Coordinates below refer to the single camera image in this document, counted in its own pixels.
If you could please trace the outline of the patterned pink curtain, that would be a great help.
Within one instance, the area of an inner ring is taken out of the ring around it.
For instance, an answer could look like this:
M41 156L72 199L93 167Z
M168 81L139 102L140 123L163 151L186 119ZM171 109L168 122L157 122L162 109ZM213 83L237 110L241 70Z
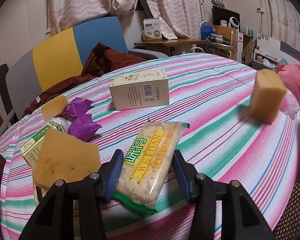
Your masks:
M136 10L138 0L48 0L47 36L104 16L123 18ZM196 0L144 0L149 15L160 20L168 40L199 37Z

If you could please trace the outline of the grey yellow blue chair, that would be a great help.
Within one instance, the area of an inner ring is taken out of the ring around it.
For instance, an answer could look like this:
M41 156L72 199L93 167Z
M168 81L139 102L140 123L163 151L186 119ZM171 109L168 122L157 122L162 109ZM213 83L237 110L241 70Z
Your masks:
M6 114L21 119L25 109L42 92L81 74L98 43L147 60L166 57L157 51L129 49L117 17L89 20L48 38L15 63L0 66L0 96Z

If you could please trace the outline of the wooden desk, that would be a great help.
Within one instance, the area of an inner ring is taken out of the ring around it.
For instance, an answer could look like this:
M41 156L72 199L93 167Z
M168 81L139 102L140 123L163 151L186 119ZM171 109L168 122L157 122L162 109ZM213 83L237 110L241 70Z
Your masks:
M188 45L203 45L206 40L197 40L192 38L178 38L173 40L155 40L155 41L140 41L135 42L134 46L144 48L160 48L168 56L171 56L176 47Z

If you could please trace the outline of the pink plush toy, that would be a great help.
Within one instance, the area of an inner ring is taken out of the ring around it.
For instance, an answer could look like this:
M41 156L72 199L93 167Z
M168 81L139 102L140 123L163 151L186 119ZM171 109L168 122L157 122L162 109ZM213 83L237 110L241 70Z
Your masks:
M300 107L296 97L292 93L287 93L283 98L280 111L291 119L296 118L297 113L300 111Z

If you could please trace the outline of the striped bed cover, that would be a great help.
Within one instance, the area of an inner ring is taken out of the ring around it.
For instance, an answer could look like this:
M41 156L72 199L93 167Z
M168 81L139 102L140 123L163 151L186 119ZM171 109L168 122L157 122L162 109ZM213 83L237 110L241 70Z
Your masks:
M109 86L122 74L165 69L168 106L115 111ZM92 139L99 147L100 163L119 148L128 151L141 126L151 121L190 124L179 149L198 172L213 180L240 181L271 230L275 228L293 189L300 159L300 112L292 119L279 111L271 124L247 114L255 70L209 54L185 54L135 64L104 74L65 93L94 102L88 113L102 128ZM32 169L20 147L43 125L40 109L13 125L0 138L5 158L0 190L3 239L18 239L36 205ZM102 206L108 239L187 239L194 206L180 196L170 169L150 216L112 200Z

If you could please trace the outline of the purple wrapper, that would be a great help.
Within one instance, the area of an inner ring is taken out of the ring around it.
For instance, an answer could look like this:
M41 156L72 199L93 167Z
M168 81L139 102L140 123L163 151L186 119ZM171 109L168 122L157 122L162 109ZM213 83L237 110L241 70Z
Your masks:
M93 122L92 114L87 114L92 104L93 101L89 99L74 98L74 100L66 105L62 113L74 118L69 126L68 134L84 142L87 142L102 128L100 124Z

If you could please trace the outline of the large yellow sponge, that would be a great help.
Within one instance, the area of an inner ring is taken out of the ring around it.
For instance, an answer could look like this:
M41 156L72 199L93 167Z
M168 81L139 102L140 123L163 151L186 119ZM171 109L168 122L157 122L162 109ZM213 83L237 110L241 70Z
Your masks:
M67 183L82 180L99 168L100 154L96 144L50 128L32 176L37 186L48 190L59 179Z

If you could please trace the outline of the white round fan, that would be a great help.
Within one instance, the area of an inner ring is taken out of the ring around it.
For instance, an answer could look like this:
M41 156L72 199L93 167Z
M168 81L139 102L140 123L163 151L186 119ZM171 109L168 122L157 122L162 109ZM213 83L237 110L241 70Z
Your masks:
M240 26L240 22L237 18L235 18L234 16L229 18L229 27L239 30L239 26Z

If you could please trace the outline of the white cardboard box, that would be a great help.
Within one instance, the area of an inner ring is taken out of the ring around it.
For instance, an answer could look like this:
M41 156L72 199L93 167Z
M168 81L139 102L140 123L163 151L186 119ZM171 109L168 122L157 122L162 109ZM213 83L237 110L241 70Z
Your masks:
M170 103L168 77L163 69L118 75L109 89L117 111Z

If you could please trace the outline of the Weidan cracker packet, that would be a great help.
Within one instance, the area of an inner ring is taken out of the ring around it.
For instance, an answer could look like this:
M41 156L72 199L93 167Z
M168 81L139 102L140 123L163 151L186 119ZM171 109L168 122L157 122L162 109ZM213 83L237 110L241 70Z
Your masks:
M157 213L155 203L164 185L174 150L190 124L146 122L123 161L114 197L128 207Z

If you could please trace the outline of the green yellow tea box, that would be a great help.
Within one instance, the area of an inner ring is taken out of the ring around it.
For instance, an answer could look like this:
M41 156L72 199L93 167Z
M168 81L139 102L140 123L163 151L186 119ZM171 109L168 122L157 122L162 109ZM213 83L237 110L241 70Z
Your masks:
M48 129L56 129L61 132L67 132L69 129L68 122L63 118L52 118L38 130L30 139L21 146L20 151L25 161L34 170L40 156L43 139Z

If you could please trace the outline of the dark red garment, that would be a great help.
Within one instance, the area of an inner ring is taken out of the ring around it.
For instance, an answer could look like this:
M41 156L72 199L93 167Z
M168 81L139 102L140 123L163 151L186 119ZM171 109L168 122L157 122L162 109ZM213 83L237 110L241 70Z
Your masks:
M98 43L90 52L80 75L69 77L42 92L39 95L40 101L33 100L23 112L23 116L32 114L33 111L43 104L83 83L117 69L145 61L146 59L143 57L121 53L102 43Z

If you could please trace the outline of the white blue medicine box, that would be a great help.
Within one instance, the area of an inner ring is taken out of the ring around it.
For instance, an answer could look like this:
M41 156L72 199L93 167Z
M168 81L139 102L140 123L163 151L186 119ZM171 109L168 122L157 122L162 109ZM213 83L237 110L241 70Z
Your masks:
M147 18L143 20L143 39L145 41L156 41L162 39L159 18Z

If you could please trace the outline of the tall yellow sponge block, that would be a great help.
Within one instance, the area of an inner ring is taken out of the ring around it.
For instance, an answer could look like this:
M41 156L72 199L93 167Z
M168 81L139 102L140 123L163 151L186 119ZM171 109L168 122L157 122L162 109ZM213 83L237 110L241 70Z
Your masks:
M273 123L286 94L287 88L275 71L258 70L250 97L249 115L257 121Z

